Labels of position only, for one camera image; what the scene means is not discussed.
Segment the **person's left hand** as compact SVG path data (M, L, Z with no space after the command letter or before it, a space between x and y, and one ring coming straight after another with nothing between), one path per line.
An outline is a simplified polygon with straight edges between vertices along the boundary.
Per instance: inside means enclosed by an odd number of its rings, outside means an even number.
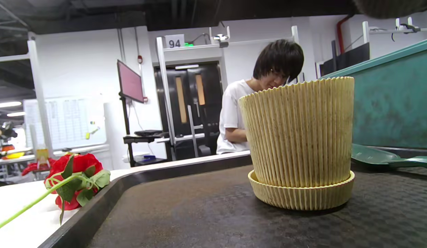
M427 10L427 0L354 0L356 8L375 19L410 16Z

